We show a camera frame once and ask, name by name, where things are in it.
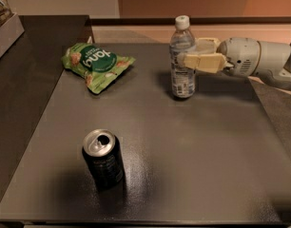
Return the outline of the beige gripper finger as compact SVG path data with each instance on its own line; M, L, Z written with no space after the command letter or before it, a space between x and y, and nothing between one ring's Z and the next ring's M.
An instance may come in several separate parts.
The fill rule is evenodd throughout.
M200 53L215 53L220 43L218 38L197 38L196 49Z
M205 73L217 73L222 71L227 64L226 57L221 53L180 53L177 60L182 67Z

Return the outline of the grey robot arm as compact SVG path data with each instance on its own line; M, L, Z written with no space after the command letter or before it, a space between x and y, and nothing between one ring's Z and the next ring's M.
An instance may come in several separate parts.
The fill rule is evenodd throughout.
M197 44L201 50L179 54L180 66L233 77L257 77L269 86L291 91L291 43L231 37L222 42L201 38Z

